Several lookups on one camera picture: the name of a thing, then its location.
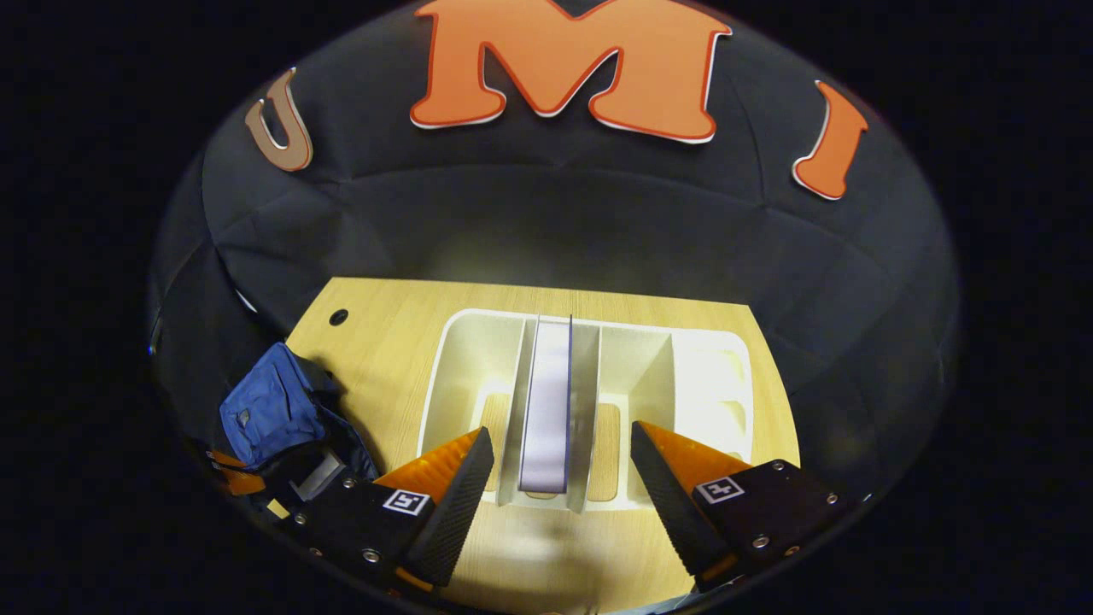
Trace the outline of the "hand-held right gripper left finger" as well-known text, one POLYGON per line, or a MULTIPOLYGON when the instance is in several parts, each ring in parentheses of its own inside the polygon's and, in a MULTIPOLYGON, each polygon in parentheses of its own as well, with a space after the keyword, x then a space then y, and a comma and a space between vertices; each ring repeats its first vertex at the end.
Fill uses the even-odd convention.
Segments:
POLYGON ((344 472, 290 517, 290 539, 376 590, 446 587, 493 466, 480 427, 371 482, 344 472))

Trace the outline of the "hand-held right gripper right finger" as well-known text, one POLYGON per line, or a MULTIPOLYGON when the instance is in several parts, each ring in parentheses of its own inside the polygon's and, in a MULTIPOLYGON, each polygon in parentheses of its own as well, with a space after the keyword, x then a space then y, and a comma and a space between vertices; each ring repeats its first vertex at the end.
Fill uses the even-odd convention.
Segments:
POLYGON ((700 592, 769 570, 850 515, 850 497, 788 460, 750 465, 640 419, 631 460, 700 592))

